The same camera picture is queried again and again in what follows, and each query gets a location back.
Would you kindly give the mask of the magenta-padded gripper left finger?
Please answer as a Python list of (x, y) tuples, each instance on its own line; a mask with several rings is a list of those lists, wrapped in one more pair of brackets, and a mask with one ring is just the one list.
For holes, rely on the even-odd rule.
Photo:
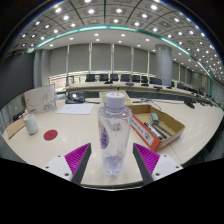
[(90, 155), (91, 144), (87, 143), (66, 155), (57, 155), (43, 166), (43, 170), (80, 185)]

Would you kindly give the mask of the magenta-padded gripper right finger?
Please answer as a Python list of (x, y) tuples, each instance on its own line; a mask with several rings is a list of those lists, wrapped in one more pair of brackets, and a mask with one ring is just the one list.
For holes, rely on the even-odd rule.
[(133, 155), (145, 185), (182, 169), (169, 155), (159, 155), (137, 143), (133, 144)]

